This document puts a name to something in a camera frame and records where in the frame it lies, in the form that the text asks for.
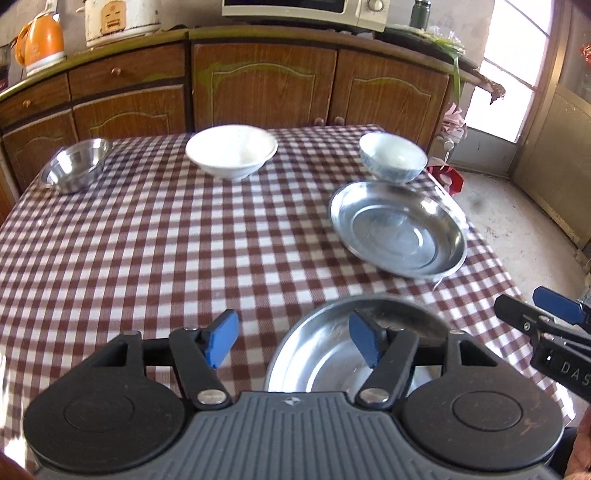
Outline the person's right hand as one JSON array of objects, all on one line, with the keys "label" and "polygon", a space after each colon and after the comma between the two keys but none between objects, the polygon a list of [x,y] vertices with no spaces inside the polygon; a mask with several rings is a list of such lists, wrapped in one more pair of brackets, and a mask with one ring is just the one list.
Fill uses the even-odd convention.
[{"label": "person's right hand", "polygon": [[590,480],[591,439],[590,420],[582,420],[577,430],[573,451],[567,464],[565,480]]}]

